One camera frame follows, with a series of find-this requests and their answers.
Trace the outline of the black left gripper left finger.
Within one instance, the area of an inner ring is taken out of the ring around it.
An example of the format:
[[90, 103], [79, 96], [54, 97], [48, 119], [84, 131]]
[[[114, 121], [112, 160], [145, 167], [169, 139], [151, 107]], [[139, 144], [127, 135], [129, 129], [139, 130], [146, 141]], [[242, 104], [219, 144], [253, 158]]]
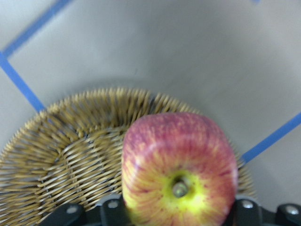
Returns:
[[91, 210], [67, 203], [56, 208], [40, 226], [130, 226], [122, 195], [106, 195]]

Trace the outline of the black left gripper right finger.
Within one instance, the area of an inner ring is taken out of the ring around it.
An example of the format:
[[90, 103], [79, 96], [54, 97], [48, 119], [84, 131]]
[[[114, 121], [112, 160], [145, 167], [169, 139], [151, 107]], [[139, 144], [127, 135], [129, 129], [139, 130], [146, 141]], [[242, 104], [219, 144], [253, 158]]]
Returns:
[[237, 196], [225, 220], [227, 226], [299, 226], [300, 224], [300, 205], [285, 203], [272, 212], [249, 196]]

